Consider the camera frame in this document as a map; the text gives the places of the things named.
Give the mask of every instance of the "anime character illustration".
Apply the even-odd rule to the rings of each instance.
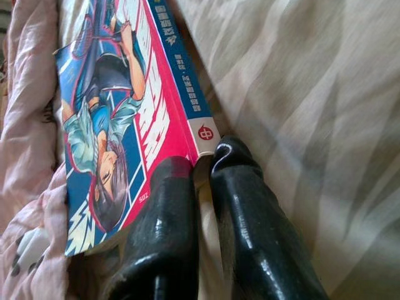
[[[71,104],[62,102],[62,118],[73,168],[91,175],[89,209],[96,225],[112,230],[128,197],[128,172],[122,140],[133,123],[146,89],[145,62],[136,39],[140,0],[91,1],[72,47],[82,60]],[[103,44],[115,48],[104,51]],[[126,92],[115,107],[109,93]]]

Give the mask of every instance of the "bed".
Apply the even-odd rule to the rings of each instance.
[[[170,4],[221,134],[237,134],[249,146],[265,182],[304,237],[331,299],[397,299],[400,2]],[[46,295],[74,295],[66,279],[69,262],[57,244],[66,234],[57,227],[66,218],[60,200],[65,174],[61,168],[56,171],[63,160],[61,132],[56,120],[39,118],[48,103],[61,117],[54,62],[48,62],[48,54],[76,36],[79,28],[74,24],[80,24],[84,10],[84,2],[56,0],[19,0],[14,8],[19,19],[13,18],[9,31],[9,105],[0,140],[1,231],[12,220],[1,238],[3,295],[35,298],[46,286],[49,270],[57,276],[47,282],[55,286]],[[39,21],[37,14],[46,17]],[[57,23],[58,32],[50,28]],[[46,38],[45,46],[31,40],[39,35]],[[31,52],[21,43],[30,45]],[[40,45],[41,52],[35,51]],[[43,63],[47,69],[30,69],[26,59],[32,56],[31,63]],[[33,74],[46,80],[46,89],[35,86],[40,81],[31,79]],[[21,77],[26,87],[16,82]],[[28,97],[28,92],[36,97]],[[30,105],[23,107],[21,101],[27,98]],[[33,161],[35,149],[45,151]],[[34,179],[23,169],[38,176]],[[36,214],[26,223],[27,207]],[[208,262],[201,265],[199,298],[222,299],[218,234],[207,192],[201,207],[201,251]],[[41,220],[51,233],[43,260],[48,263],[35,275],[13,282],[8,276],[13,243]]]

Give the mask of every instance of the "pink fabric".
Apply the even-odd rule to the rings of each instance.
[[[8,32],[9,103],[0,139],[0,299],[62,299],[68,288],[65,165],[54,173],[56,124],[49,119],[57,84],[56,4],[17,0]],[[24,247],[30,252],[16,269],[18,243],[32,230],[36,243]]]

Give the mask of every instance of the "book cover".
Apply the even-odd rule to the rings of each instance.
[[[170,156],[195,165],[219,134],[166,3],[90,0],[56,53],[66,145],[66,255],[135,220]]]

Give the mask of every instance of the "teal shirt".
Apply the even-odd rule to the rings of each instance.
[[[143,100],[135,101],[131,97],[125,99],[110,119],[107,138],[120,143],[133,117],[138,113]],[[64,130],[68,135],[68,144],[71,146],[72,160],[79,172],[96,173],[98,161],[98,141],[93,132],[93,122],[90,117],[86,101],[82,102],[78,114],[74,114],[64,123]]]

